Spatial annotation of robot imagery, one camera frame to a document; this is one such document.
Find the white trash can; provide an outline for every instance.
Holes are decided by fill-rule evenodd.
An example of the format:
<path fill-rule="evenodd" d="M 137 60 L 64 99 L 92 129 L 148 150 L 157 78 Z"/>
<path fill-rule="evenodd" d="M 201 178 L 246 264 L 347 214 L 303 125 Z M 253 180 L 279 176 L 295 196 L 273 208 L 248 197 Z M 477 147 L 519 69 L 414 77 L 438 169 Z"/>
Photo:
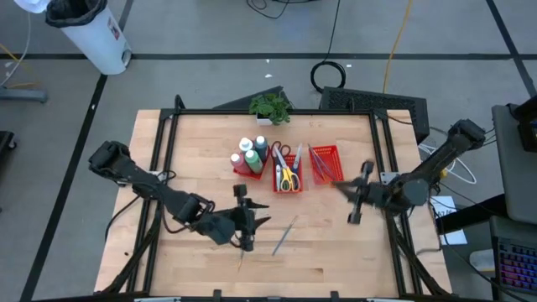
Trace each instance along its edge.
<path fill-rule="evenodd" d="M 61 29 L 103 75 L 127 69 L 132 51 L 107 0 L 52 0 L 46 23 Z"/>

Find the red basket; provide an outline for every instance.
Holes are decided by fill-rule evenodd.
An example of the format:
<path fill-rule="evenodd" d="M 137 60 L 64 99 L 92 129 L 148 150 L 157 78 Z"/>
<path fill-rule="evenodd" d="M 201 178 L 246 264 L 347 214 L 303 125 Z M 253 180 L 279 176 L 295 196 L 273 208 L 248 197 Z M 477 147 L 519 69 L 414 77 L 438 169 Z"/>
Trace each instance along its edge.
<path fill-rule="evenodd" d="M 263 177 L 263 172 L 265 171 L 265 168 L 267 168 L 267 165 L 269 165 L 270 158 L 272 158 L 272 156 L 270 156 L 270 147 L 267 147 L 267 160 L 263 163 L 263 170 L 261 170 L 261 173 L 255 174 L 254 172 L 250 172 L 248 174 L 245 174 L 245 173 L 240 173 L 235 168 L 233 168 L 233 173 L 251 178 L 252 180 L 261 180 L 261 178 Z"/>
<path fill-rule="evenodd" d="M 339 159 L 339 153 L 337 152 L 337 146 L 322 146 L 322 147 L 313 147 L 317 155 L 322 159 L 326 164 L 326 167 L 333 173 L 336 179 L 334 181 L 343 181 L 343 169 L 341 168 L 341 161 Z M 309 150 L 310 161 L 311 161 L 311 170 L 313 171 L 313 182 L 316 185 L 325 185 L 333 181 L 330 176 L 326 173 L 321 175 L 319 171 L 320 167 L 317 167 L 316 161 L 313 159 L 313 153 Z"/>
<path fill-rule="evenodd" d="M 296 157 L 296 155 L 293 155 L 293 154 L 289 154 L 289 155 L 284 157 L 285 163 L 287 164 L 288 167 L 291 168 L 293 166 L 293 163 L 295 162 L 295 157 Z M 282 194 L 293 194 L 293 193 L 302 192 L 302 189 L 304 188 L 304 181 L 302 179 L 302 159 L 299 162 L 299 168 L 298 168 L 298 171 L 296 172 L 296 174 L 299 176 L 299 181 L 300 181 L 300 188 L 297 191 L 276 190 L 277 189 L 276 188 L 276 164 L 277 164 L 278 160 L 274 159 L 273 162 L 274 163 L 273 163 L 273 169 L 272 169 L 272 190 L 274 192 L 276 192 L 276 193 L 282 193 Z"/>

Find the plastic bottle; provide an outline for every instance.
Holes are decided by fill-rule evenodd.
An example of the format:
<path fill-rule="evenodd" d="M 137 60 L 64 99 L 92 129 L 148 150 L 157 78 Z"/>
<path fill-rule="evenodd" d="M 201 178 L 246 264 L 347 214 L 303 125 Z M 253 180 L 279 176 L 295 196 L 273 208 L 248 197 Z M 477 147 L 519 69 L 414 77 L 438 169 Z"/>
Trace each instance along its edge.
<path fill-rule="evenodd" d="M 258 136 L 255 139 L 255 142 L 253 143 L 253 148 L 255 149 L 255 152 L 258 153 L 259 158 L 262 162 L 267 161 L 267 140 L 265 137 Z"/>
<path fill-rule="evenodd" d="M 246 160 L 246 163 L 254 172 L 255 174 L 261 174 L 263 172 L 263 163 L 261 162 L 261 159 L 259 158 L 259 155 L 257 152 L 253 150 L 249 150 L 244 154 L 244 159 Z"/>
<path fill-rule="evenodd" d="M 232 161 L 232 166 L 238 173 L 250 174 L 252 170 L 248 167 L 246 160 L 244 160 L 243 154 L 232 154 L 230 160 Z"/>
<path fill-rule="evenodd" d="M 241 142 L 238 144 L 238 147 L 241 149 L 241 152 L 245 154 L 253 149 L 253 143 L 247 138 L 241 138 Z"/>

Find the wooden tabletop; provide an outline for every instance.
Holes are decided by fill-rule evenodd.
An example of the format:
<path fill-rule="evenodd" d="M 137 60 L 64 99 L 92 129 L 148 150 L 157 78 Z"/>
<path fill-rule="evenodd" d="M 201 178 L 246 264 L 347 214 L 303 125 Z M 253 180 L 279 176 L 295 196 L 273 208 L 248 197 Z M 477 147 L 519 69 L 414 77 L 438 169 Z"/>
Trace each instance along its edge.
<path fill-rule="evenodd" d="M 410 121 L 407 111 L 391 111 L 391 116 Z M 148 169 L 154 146 L 159 111 L 139 111 L 130 142 L 133 160 Z M 411 171 L 420 163 L 412 126 L 390 120 L 400 171 Z M 388 169 L 383 129 L 378 122 L 384 163 Z M 260 181 L 232 172 L 229 156 L 238 151 L 242 137 L 264 135 L 293 147 L 336 145 L 343 174 L 351 180 L 360 174 L 362 162 L 374 159 L 368 117 L 291 116 L 291 123 L 259 127 L 248 115 L 183 115 L 179 118 L 171 169 L 177 178 L 169 182 L 176 190 L 195 192 L 216 202 L 216 210 L 236 205 L 232 186 L 247 184 L 248 197 L 270 206 L 257 210 L 257 216 L 271 216 L 257 231 L 254 251 L 245 253 L 240 271 L 240 251 L 230 245 L 217 246 L 197 233 L 169 234 L 161 228 L 151 295 L 211 296 L 221 289 L 224 296 L 328 297 L 337 290 L 341 297 L 397 297 L 394 266 L 383 214 L 371 206 L 362 207 L 359 226 L 347 224 L 352 209 L 337 190 L 313 182 L 307 148 L 302 148 L 304 191 L 296 195 L 272 191 L 272 166 Z M 164 162 L 165 144 L 160 155 Z M 372 181 L 378 180 L 377 170 Z M 134 193 L 119 189 L 115 211 L 125 206 Z M 133 251 L 141 202 L 114 222 L 102 255 L 96 289 L 113 280 Z M 167 220 L 172 229 L 180 225 Z M 298 220 L 275 256 L 271 253 L 293 218 Z M 434 221 L 427 206 L 417 207 L 410 217 L 414 248 L 438 247 Z M 442 252 L 425 253 L 420 259 L 430 274 L 451 291 Z M 412 292 L 408 266 L 404 262 L 406 288 Z M 142 288 L 146 260 L 138 275 Z"/>

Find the table leg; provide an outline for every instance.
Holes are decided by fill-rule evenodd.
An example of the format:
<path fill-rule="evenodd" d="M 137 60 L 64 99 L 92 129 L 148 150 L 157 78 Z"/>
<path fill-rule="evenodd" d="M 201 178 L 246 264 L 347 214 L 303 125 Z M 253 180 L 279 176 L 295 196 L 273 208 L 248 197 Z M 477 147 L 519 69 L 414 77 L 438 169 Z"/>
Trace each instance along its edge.
<path fill-rule="evenodd" d="M 476 205 L 436 218 L 439 235 L 457 231 L 479 222 L 488 221 L 491 216 L 507 217 L 505 195 L 497 195 Z"/>

